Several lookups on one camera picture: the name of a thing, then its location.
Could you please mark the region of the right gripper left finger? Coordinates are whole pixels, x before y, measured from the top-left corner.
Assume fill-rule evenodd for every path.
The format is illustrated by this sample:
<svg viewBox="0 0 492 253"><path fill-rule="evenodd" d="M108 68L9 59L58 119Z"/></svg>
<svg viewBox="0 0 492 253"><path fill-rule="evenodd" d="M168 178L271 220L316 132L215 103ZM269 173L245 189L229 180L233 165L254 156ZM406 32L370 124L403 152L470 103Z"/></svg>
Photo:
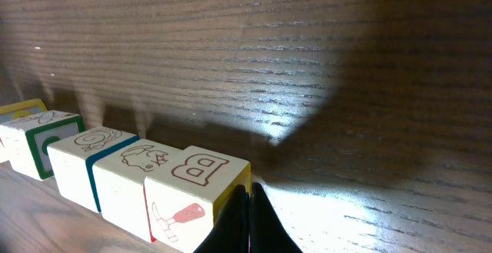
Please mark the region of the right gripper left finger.
<svg viewBox="0 0 492 253"><path fill-rule="evenodd" d="M248 253L248 203L246 188L236 186L211 232L194 253Z"/></svg>

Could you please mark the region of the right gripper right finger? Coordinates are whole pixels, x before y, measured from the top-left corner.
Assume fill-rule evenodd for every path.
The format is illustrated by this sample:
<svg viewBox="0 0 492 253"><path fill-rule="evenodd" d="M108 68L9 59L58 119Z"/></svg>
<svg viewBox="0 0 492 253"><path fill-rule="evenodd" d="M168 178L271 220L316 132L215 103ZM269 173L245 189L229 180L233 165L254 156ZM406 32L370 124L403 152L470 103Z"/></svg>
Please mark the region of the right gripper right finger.
<svg viewBox="0 0 492 253"><path fill-rule="evenodd" d="M302 253L285 231L262 185L251 184L250 253Z"/></svg>

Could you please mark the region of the white block blue edge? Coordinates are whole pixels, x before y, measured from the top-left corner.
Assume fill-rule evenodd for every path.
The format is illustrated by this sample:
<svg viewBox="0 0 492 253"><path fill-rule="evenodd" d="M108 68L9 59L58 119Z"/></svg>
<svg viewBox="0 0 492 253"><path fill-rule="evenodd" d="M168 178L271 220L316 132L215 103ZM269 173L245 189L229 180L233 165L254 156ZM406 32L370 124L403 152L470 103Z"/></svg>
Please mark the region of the white block blue edge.
<svg viewBox="0 0 492 253"><path fill-rule="evenodd" d="M145 178L145 198L155 239L193 252L208 236L235 186L251 190L251 163L189 146Z"/></svg>

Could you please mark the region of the plain white block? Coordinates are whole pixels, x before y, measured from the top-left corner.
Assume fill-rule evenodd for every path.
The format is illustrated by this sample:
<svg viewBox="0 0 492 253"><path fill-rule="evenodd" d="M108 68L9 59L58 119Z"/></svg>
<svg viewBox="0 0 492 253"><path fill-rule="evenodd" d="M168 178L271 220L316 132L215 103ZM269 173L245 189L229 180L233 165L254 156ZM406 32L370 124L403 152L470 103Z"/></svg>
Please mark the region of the plain white block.
<svg viewBox="0 0 492 253"><path fill-rule="evenodd" d="M101 215L113 225L153 242L145 201L147 175L160 172L179 148L139 139L96 161L93 166Z"/></svg>

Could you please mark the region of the white dragonfly block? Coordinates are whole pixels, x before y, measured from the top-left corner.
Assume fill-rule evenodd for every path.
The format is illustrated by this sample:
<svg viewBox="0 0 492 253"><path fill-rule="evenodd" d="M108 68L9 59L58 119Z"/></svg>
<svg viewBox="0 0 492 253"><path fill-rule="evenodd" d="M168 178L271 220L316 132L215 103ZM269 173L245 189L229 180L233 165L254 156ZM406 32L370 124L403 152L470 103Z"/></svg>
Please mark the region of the white dragonfly block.
<svg viewBox="0 0 492 253"><path fill-rule="evenodd" d="M26 117L40 112L46 112L45 103L39 99L30 99L1 107L1 123L9 122L17 118Z"/></svg>

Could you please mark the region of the white block with oval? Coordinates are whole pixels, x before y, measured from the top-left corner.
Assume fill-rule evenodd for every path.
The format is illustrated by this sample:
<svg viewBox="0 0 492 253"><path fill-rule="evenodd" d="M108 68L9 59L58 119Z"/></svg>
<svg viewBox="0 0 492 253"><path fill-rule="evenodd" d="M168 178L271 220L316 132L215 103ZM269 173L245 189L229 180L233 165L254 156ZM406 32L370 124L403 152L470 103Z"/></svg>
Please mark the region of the white block with oval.
<svg viewBox="0 0 492 253"><path fill-rule="evenodd" d="M79 114L51 110L2 123L1 140L13 170L42 181L53 176L47 147L84 130Z"/></svg>

